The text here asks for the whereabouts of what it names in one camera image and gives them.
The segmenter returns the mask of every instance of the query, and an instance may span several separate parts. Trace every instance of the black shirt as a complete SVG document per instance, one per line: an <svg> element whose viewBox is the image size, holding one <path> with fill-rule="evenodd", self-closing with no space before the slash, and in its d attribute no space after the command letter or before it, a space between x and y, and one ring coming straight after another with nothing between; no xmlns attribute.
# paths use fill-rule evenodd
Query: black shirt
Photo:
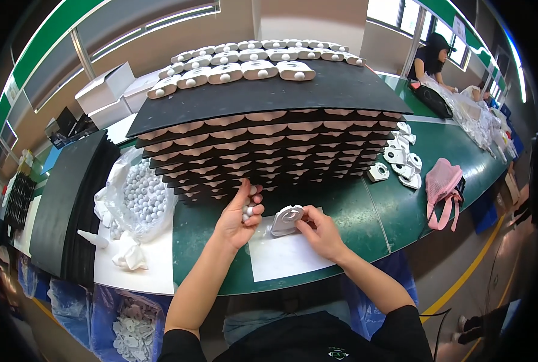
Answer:
<svg viewBox="0 0 538 362"><path fill-rule="evenodd" d="M191 332L173 329L163 337L157 362L206 362ZM418 310L390 312L368 341L327 312L287 317L260 327L232 344L214 362L223 361L432 361Z"/></svg>
<svg viewBox="0 0 538 362"><path fill-rule="evenodd" d="M433 74L441 72L442 67L444 66L444 63L438 60L437 54L435 55L435 59L430 59L430 56L428 55L428 53L429 53L429 48L427 46L419 47L418 50L416 50L414 61L416 59L421 59L422 62L424 62L424 72L428 73L428 75L433 75ZM418 80L418 77L416 77L416 68L414 66L414 63L412 63L412 67L410 68L408 79L414 79L415 81Z"/></svg>

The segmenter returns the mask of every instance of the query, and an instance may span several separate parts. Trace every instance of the gray floor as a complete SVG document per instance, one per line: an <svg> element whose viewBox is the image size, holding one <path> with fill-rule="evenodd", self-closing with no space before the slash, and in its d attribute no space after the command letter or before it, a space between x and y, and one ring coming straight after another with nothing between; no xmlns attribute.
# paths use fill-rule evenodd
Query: gray floor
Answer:
<svg viewBox="0 0 538 362"><path fill-rule="evenodd" d="M460 215L456 232L451 232L449 228L434 231L405 248L416 281L419 312L423 313L437 300L444 301L440 312L452 308L439 336L439 361L472 360L482 348L482 343L478 343L472 355L465 359L473 343L462 346L450 342L452 333L456 331L459 315L467 317L482 315L486 310L516 298L528 286L528 275L532 270L537 250L533 227L527 221L513 230L508 227L510 219L511 216L507 215L495 237L492 236L495 227L476 235L470 213L465 211ZM455 291L449 297L445 296L445 293L453 288L457 280L471 267L491 236L494 240L482 262L476 266L464 284L454 287ZM509 283L513 270L513 282ZM489 285L490 299L486 300ZM34 301L25 298L19 286L17 288L20 292L15 293L16 298L19 300L26 322L31 326L33 338L46 360L50 362L98 360L51 320ZM227 297L219 297L201 328L202 346L209 361L226 349L221 328L227 304ZM441 317L432 317L424 323L432 350L436 343L440 321Z"/></svg>

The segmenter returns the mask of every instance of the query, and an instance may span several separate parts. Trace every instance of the person's right hand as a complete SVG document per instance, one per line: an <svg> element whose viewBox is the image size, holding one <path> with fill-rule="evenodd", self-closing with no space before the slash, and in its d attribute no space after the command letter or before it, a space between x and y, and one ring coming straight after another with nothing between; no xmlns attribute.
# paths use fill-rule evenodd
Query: person's right hand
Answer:
<svg viewBox="0 0 538 362"><path fill-rule="evenodd" d="M313 222L316 230L306 222ZM303 207L303 218L295 223L309 244L320 256L336 263L349 248L341 241L336 224L330 216L325 215L313 205Z"/></svg>

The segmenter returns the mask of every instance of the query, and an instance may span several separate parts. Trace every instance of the pink mesh bag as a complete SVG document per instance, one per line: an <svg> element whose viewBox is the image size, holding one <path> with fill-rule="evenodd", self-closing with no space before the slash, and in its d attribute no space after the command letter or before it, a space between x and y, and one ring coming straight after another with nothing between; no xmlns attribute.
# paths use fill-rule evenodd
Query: pink mesh bag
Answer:
<svg viewBox="0 0 538 362"><path fill-rule="evenodd" d="M451 230L456 229L462 198L455 187L461 178L462 169L460 166L452 166L445 158L439 158L432 170L426 174L426 193L428 194L426 212L428 214L428 227L431 229L442 230L446 226L452 211L452 204L454 204L454 221ZM440 221L438 221L434 207L438 201L443 199L446 200L446 203Z"/></svg>

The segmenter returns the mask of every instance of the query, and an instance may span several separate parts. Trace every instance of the yellow floor line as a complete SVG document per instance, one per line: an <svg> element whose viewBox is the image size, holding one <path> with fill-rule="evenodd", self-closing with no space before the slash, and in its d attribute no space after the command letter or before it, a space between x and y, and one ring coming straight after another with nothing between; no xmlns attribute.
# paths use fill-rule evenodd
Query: yellow floor line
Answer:
<svg viewBox="0 0 538 362"><path fill-rule="evenodd" d="M450 289L448 289L446 293L444 293L444 295L440 297L439 300L437 300L434 304L430 306L430 308L426 309L424 313L421 313L421 314L423 315L436 314L440 310L440 308L442 308L448 302L448 300L452 298L452 296L458 291L458 289L460 289L460 287L464 285L464 283L468 280L468 278L470 278L470 275L472 275L476 267L478 267L478 265L480 264L480 262L486 255L486 252L490 248L490 245L492 245L492 243L494 242L494 239L496 239L496 235L498 234L498 230L500 230L500 227L502 226L503 221L504 221L503 217L498 219L498 223L496 227L494 228L494 231L492 231L492 234L490 235L488 241L486 242L482 250L480 250L480 253L476 257L476 259L474 259L472 264L470 264L468 269L466 269L464 274L462 274L462 276L456 281L456 283L454 283L454 285L452 285ZM424 323L429 318L431 317L420 317L419 319L420 321L422 321L422 323Z"/></svg>
<svg viewBox="0 0 538 362"><path fill-rule="evenodd" d="M52 315L52 312L50 312L48 310L48 308L44 307L44 305L42 303L40 303L39 300L37 300L35 298L32 298L32 301L34 301L34 303L38 306L38 308L40 308L42 310L42 312L44 312L48 317L50 317L51 320L53 320L57 325L62 327L62 325L60 323L58 323L56 318L54 318L54 316Z"/></svg>
<svg viewBox="0 0 538 362"><path fill-rule="evenodd" d="M520 250L519 250L519 254L516 256L516 260L514 261L514 266L512 267L512 272L511 272L511 277L508 279L508 283L506 284L506 288L504 288L504 293L502 294L502 298L500 298L500 301L498 302L498 306L496 308L500 308L500 306L502 305L502 302L504 301L504 298L506 298L506 293L508 293L508 289L511 286L512 278L514 277L514 271L516 270L516 265L519 262L519 256L520 256ZM470 350L468 351L466 356L464 356L464 358L462 358L461 362L466 362L468 357L470 357L472 352L474 352L474 350L476 349L476 346L478 346L478 343L480 343L481 340L482 340L482 337L476 339L476 342L474 343L472 348L470 348Z"/></svg>

